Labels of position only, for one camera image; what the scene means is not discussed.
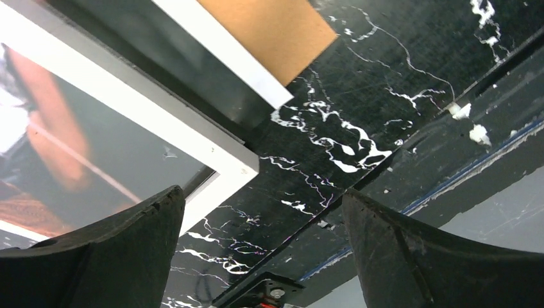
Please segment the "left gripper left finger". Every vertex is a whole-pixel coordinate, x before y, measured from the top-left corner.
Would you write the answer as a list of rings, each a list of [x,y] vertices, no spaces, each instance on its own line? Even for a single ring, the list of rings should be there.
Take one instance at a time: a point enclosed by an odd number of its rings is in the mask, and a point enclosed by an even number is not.
[[[2,307],[160,307],[185,209],[174,185],[33,246],[1,251]]]

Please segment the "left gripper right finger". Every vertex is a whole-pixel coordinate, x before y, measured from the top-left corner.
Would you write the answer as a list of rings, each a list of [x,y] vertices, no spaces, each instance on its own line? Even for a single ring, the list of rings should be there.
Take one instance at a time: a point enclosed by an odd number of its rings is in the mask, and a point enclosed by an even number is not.
[[[355,189],[341,209],[368,307],[542,307],[543,255],[442,231]]]

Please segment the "white wooden photo frame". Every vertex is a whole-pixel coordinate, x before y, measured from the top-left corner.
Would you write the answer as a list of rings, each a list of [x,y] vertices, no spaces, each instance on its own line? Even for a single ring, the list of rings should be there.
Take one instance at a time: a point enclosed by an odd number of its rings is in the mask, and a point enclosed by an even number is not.
[[[259,172],[257,156],[36,1],[1,2],[1,246],[35,243],[171,185],[182,232]]]

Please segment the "printed colour photo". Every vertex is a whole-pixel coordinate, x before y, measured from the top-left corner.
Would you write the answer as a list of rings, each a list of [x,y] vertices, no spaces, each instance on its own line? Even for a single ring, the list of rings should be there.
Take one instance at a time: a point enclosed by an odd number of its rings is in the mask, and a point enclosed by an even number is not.
[[[251,130],[293,98],[195,1],[50,6],[224,128]]]

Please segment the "brown fibreboard backing board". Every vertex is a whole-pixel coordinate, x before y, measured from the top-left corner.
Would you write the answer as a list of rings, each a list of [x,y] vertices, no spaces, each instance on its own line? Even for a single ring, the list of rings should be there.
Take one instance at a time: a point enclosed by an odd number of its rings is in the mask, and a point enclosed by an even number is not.
[[[208,0],[200,5],[284,86],[337,38],[309,1]]]

